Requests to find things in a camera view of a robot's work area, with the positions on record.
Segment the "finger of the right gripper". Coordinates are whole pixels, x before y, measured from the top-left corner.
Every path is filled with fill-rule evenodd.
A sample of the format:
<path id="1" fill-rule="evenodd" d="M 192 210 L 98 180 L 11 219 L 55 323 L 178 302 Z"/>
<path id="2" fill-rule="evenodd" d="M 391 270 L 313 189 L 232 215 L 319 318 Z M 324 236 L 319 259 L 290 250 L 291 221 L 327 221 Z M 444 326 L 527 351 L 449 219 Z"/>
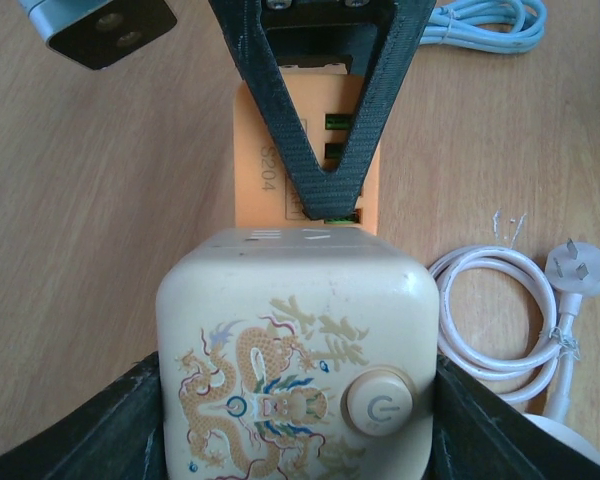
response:
<path id="1" fill-rule="evenodd" d="M 310 219 L 350 217 L 434 9 L 432 1 L 213 1 L 226 45 Z M 314 153 L 284 65 L 340 63 L 361 82 L 349 113 L 325 112 L 340 145 Z"/>

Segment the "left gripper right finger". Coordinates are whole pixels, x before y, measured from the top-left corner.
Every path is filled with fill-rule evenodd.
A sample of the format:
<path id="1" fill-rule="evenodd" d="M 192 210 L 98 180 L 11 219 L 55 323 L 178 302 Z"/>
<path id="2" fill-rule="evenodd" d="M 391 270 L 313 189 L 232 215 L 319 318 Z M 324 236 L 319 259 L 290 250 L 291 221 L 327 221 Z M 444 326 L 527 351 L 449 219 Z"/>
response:
<path id="1" fill-rule="evenodd" d="M 534 425 L 447 357 L 437 357 L 434 479 L 600 479 L 600 465 Z"/>

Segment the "beige cube dragon adapter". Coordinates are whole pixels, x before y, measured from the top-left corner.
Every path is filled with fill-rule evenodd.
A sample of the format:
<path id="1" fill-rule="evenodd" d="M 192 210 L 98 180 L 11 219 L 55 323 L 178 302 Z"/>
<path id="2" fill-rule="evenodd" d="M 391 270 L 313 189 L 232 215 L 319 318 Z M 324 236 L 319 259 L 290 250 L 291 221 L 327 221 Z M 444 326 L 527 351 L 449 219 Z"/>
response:
<path id="1" fill-rule="evenodd" d="M 439 293 L 358 228 L 228 229 L 156 297 L 171 479 L 421 479 Z"/>

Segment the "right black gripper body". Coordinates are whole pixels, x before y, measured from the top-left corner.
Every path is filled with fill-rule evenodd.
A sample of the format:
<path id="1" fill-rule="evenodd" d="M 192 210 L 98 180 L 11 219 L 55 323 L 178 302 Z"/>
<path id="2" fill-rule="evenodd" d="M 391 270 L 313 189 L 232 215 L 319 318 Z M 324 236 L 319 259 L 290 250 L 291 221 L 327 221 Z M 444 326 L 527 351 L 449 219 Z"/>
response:
<path id="1" fill-rule="evenodd" d="M 264 3 L 264 31 L 280 66 L 345 66 L 364 75 L 379 50 L 395 8 L 389 1 Z"/>

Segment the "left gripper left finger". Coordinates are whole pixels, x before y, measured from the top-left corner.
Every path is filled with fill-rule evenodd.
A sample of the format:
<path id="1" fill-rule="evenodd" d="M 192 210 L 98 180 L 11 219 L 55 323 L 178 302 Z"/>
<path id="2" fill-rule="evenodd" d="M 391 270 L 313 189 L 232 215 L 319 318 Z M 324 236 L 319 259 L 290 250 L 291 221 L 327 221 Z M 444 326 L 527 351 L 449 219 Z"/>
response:
<path id="1" fill-rule="evenodd" d="M 156 352 L 85 404 L 0 455 L 0 479 L 164 479 Z"/>

